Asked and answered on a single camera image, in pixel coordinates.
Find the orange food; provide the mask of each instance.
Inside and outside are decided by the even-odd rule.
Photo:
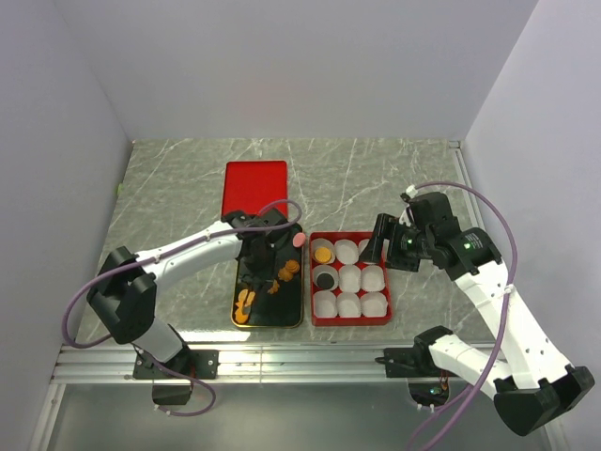
[[[294,274],[286,268],[282,268],[280,271],[278,271],[278,277],[284,282],[290,282],[292,277],[294,277]]]
[[[285,263],[284,268],[286,268],[288,270],[288,272],[292,272],[293,274],[296,274],[298,271],[301,270],[301,265],[299,265],[299,262],[297,260],[288,260]]]
[[[331,250],[327,247],[319,247],[316,249],[314,257],[318,263],[325,265],[331,260]]]
[[[253,301],[254,291],[249,291],[245,288],[238,294],[238,302],[236,303],[237,309],[234,312],[234,318],[237,324],[246,324],[248,322]]]
[[[275,294],[278,292],[278,289],[280,289],[280,284],[278,284],[277,280],[274,280],[273,285],[271,285],[271,288],[267,290],[267,293]]]

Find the pink object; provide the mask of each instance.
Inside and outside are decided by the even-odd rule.
[[[299,232],[292,239],[292,245],[294,247],[302,247],[302,246],[304,246],[306,241],[307,241],[307,236],[304,233]]]

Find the muffin tray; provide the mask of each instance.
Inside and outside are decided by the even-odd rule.
[[[314,278],[314,276],[315,276],[314,270],[317,267],[321,266],[322,267],[321,270],[323,271],[323,265],[321,263],[317,262],[316,259],[314,258],[314,253],[316,250],[316,249],[314,249],[314,241],[318,240],[318,239],[324,239],[324,240],[329,241],[335,247],[337,241],[350,240],[359,246],[361,241],[370,239],[371,236],[372,236],[372,232],[369,231],[369,232],[314,232],[309,237],[309,259],[311,262],[310,263],[311,319],[315,326],[381,326],[381,325],[388,323],[391,320],[391,318],[393,317],[393,310],[392,310],[392,306],[391,306],[391,295],[390,295],[390,290],[389,290],[389,285],[388,285],[388,274],[386,273],[386,268],[384,266],[384,258],[383,257],[380,259],[380,262],[377,265],[367,265],[365,263],[358,261],[354,264],[354,266],[356,266],[360,270],[363,270],[367,266],[379,266],[382,269],[383,276],[384,276],[384,289],[380,290],[379,293],[381,293],[386,298],[387,307],[386,307],[386,314],[384,316],[367,317],[362,313],[359,317],[356,317],[356,318],[341,318],[340,315],[337,315],[334,318],[321,318],[318,315],[316,315],[316,293],[318,293],[319,291],[322,291],[323,288],[320,288],[316,285],[315,278]],[[345,266],[338,258],[334,258],[333,261],[331,259],[330,261],[326,262],[325,265],[331,267],[332,269],[336,270],[337,272],[339,272],[340,269],[343,266]],[[338,296],[343,291],[341,290],[340,285],[337,282],[335,285],[336,285],[336,288],[333,289],[331,292],[334,294],[334,296],[336,296],[336,298],[338,298]],[[369,294],[369,293],[361,288],[359,290],[359,292],[357,292],[356,294],[359,297],[359,299],[361,300],[361,298],[363,296],[365,296],[366,294]]]

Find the glass panel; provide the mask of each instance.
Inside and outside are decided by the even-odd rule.
[[[401,450],[430,415],[416,411],[404,382],[222,385],[217,390],[218,402],[208,414],[169,418],[153,411],[148,385],[69,386],[49,449]],[[418,444],[441,425],[427,431]],[[480,395],[436,449],[549,447],[540,430],[526,438],[514,435],[490,399]]]

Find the gray marble table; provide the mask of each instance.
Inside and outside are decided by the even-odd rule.
[[[371,230],[382,211],[399,214],[399,194],[411,183],[458,180],[442,140],[403,139],[183,139],[135,143],[101,261],[127,245],[132,251],[178,240],[220,215],[225,164],[286,160],[289,197],[304,210],[310,233]],[[470,226],[464,196],[448,192],[462,226]],[[295,329],[238,330],[231,322],[235,262],[220,263],[182,280],[157,302],[157,315],[188,341],[397,341],[439,324],[464,340],[492,335],[446,274],[424,262],[418,273],[389,272],[393,319],[385,326],[314,327],[305,275],[304,321]],[[80,340],[105,334],[86,307]]]

